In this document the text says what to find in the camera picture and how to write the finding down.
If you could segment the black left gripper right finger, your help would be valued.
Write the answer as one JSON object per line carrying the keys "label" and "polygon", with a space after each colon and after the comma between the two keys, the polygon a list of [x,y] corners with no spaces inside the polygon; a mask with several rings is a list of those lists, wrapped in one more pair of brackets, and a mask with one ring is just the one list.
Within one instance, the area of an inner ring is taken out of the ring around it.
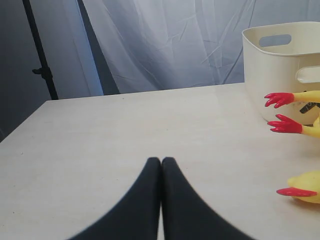
{"label": "black left gripper right finger", "polygon": [[162,160],[162,221],[166,240],[251,240],[196,193],[176,160]]}

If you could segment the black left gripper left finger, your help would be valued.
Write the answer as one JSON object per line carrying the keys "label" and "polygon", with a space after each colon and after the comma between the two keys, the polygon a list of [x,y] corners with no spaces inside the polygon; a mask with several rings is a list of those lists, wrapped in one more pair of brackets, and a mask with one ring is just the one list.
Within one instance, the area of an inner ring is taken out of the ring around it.
{"label": "black left gripper left finger", "polygon": [[121,200],[72,240],[156,240],[161,205],[161,162],[147,159]]}

